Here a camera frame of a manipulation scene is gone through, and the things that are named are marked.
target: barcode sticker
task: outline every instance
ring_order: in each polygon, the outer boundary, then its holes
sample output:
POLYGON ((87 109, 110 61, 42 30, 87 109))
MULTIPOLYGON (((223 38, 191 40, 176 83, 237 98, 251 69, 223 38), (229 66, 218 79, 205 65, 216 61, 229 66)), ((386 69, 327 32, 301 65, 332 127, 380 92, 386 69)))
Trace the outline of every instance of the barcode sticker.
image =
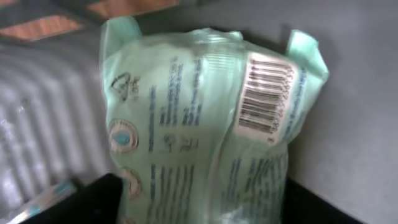
POLYGON ((259 53, 248 57, 234 131, 274 145, 292 101, 297 67, 282 58, 259 53))

